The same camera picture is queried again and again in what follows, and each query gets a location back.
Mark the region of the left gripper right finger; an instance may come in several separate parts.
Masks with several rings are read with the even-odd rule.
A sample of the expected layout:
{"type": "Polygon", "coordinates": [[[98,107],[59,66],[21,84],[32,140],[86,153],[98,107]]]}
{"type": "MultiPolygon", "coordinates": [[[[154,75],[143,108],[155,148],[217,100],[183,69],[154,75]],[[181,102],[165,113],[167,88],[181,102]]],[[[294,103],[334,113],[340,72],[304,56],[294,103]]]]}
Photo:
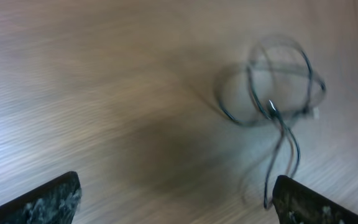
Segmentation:
{"type": "Polygon", "coordinates": [[[280,175],[272,203],[280,224],[358,224],[358,215],[297,181],[280,175]]]}

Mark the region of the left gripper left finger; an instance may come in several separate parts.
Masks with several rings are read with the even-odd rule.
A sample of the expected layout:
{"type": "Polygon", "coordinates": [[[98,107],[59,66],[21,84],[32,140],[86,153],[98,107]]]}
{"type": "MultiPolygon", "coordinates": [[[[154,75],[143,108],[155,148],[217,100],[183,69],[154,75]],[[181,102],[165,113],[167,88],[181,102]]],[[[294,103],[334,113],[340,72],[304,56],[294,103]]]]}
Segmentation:
{"type": "Polygon", "coordinates": [[[0,224],[71,223],[81,202],[78,174],[66,172],[0,206],[0,224]]]}

